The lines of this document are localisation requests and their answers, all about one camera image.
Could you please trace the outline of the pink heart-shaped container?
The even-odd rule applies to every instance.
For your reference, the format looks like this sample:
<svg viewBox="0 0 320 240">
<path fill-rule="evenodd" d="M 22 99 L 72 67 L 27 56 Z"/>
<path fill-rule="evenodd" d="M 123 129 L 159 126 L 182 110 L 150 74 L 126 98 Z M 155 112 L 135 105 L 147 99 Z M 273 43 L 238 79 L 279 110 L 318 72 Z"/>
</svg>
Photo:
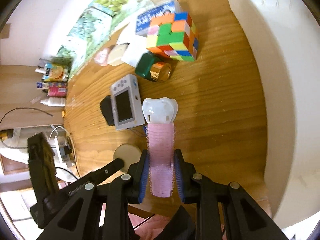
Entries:
<svg viewBox="0 0 320 240">
<path fill-rule="evenodd" d="M 110 53 L 110 48 L 104 48 L 103 50 L 96 53 L 94 61 L 100 66 L 107 66 L 107 59 Z"/>
</svg>

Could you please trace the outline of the pink snack packet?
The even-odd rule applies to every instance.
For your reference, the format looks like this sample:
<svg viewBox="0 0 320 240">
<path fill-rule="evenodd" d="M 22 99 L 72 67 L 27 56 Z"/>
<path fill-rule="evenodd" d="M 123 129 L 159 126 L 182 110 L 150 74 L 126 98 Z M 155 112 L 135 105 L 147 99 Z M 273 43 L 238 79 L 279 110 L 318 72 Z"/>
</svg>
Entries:
<svg viewBox="0 0 320 240">
<path fill-rule="evenodd" d="M 65 98 L 67 95 L 67 83 L 51 82 L 49 84 L 47 95 L 49 97 Z"/>
</svg>

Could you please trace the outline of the multicolour puzzle cube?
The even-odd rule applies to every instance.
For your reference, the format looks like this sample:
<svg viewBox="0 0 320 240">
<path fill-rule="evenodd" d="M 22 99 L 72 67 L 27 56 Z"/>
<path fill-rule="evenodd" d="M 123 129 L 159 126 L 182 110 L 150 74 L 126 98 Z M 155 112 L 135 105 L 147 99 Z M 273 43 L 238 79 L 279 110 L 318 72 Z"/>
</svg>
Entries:
<svg viewBox="0 0 320 240">
<path fill-rule="evenodd" d="M 199 32 L 189 12 L 175 12 L 151 20 L 146 48 L 153 54 L 177 61 L 195 61 Z"/>
</svg>

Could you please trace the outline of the beige cardboard box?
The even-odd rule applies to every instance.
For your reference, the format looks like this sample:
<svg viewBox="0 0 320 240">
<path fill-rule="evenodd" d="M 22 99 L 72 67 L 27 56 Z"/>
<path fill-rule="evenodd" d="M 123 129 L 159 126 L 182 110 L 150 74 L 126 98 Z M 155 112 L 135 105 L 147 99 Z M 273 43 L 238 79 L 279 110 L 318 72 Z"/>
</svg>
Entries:
<svg viewBox="0 0 320 240">
<path fill-rule="evenodd" d="M 123 62 L 121 58 L 123 57 L 128 46 L 129 46 L 128 43 L 115 45 L 110 51 L 110 53 L 108 54 L 107 64 L 113 67 L 116 67 L 122 64 Z"/>
</svg>

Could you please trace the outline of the white plastic storage tray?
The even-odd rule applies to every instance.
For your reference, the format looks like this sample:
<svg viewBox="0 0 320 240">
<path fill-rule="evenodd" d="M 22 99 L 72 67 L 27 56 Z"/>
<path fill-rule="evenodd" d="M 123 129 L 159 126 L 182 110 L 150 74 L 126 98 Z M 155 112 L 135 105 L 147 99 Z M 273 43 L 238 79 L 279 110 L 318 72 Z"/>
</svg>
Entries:
<svg viewBox="0 0 320 240">
<path fill-rule="evenodd" d="M 228 0 L 265 96 L 264 181 L 285 228 L 319 211 L 319 19 L 307 0 Z"/>
</svg>

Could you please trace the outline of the white square charger block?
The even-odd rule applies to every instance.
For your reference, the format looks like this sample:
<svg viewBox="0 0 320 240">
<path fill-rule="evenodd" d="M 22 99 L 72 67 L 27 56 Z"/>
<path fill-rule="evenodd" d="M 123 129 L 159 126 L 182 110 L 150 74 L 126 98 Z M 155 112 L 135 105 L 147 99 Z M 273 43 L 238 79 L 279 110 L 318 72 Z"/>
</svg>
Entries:
<svg viewBox="0 0 320 240">
<path fill-rule="evenodd" d="M 143 37 L 142 40 L 135 40 L 131 42 L 121 57 L 121 61 L 136 68 L 141 57 L 148 52 L 146 45 L 146 37 Z"/>
</svg>

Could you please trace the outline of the orange juice carton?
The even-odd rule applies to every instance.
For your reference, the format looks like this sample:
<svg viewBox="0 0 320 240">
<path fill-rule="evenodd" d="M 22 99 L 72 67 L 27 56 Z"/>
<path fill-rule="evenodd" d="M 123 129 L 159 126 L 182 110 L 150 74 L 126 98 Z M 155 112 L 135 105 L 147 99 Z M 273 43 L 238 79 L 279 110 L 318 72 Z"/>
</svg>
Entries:
<svg viewBox="0 0 320 240">
<path fill-rule="evenodd" d="M 46 63 L 44 67 L 45 73 L 42 77 L 44 82 L 67 82 L 69 71 L 64 65 L 57 63 Z"/>
</svg>

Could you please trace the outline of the round beige coaster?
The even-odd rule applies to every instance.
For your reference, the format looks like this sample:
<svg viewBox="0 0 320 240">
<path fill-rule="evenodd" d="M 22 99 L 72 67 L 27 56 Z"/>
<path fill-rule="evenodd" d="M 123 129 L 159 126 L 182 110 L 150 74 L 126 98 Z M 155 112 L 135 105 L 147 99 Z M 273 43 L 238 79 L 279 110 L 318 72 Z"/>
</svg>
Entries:
<svg viewBox="0 0 320 240">
<path fill-rule="evenodd" d="M 126 173 L 131 164 L 137 163 L 140 160 L 141 150 L 132 144 L 122 144 L 116 148 L 113 154 L 114 159 L 121 159 L 124 162 L 124 167 L 121 172 Z"/>
</svg>

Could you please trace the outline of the green grape cardboard panel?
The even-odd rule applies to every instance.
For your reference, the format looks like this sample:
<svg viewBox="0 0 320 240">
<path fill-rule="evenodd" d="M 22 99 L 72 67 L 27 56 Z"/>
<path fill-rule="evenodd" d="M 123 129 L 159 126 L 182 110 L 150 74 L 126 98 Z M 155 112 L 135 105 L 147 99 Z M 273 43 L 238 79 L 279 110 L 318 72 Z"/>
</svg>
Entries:
<svg viewBox="0 0 320 240">
<path fill-rule="evenodd" d="M 59 63 L 73 77 L 125 18 L 149 8 L 151 0 L 93 0 L 73 24 L 57 51 Z"/>
</svg>

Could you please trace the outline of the white squeeze bottle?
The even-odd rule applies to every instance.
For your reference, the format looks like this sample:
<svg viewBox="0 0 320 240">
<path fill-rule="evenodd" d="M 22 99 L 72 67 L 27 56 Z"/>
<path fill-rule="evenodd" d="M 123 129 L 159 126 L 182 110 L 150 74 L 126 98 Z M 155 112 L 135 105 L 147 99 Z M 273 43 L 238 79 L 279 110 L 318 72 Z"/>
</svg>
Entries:
<svg viewBox="0 0 320 240">
<path fill-rule="evenodd" d="M 65 107 L 66 99 L 51 97 L 41 100 L 40 103 L 49 107 Z"/>
</svg>

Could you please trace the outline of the green bottle gold cap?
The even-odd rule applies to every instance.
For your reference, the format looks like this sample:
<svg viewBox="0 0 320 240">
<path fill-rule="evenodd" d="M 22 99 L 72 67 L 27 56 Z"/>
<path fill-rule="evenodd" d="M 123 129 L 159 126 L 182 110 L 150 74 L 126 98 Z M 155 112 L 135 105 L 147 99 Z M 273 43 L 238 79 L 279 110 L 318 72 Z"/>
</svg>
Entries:
<svg viewBox="0 0 320 240">
<path fill-rule="evenodd" d="M 172 67 L 156 55 L 144 53 L 136 66 L 135 74 L 149 81 L 165 82 L 171 77 Z"/>
</svg>

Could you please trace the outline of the white tooth-shaped case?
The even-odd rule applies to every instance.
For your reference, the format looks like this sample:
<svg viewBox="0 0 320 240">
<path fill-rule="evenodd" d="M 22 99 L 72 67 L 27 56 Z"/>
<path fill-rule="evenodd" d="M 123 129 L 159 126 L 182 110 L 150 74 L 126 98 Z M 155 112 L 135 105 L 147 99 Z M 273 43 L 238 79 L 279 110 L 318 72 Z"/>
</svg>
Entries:
<svg viewBox="0 0 320 240">
<path fill-rule="evenodd" d="M 167 97 L 146 98 L 142 104 L 142 111 L 148 124 L 169 124 L 173 123 L 176 118 L 178 103 L 175 99 Z"/>
</svg>

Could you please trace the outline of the pink hair roller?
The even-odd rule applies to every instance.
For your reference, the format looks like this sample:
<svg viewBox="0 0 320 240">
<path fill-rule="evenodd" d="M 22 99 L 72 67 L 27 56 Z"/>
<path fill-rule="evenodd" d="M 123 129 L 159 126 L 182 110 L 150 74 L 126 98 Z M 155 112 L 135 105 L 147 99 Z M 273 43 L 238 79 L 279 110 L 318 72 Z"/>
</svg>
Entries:
<svg viewBox="0 0 320 240">
<path fill-rule="evenodd" d="M 175 126 L 148 124 L 148 154 L 150 159 L 150 190 L 153 196 L 171 196 L 174 181 L 174 137 Z"/>
</svg>

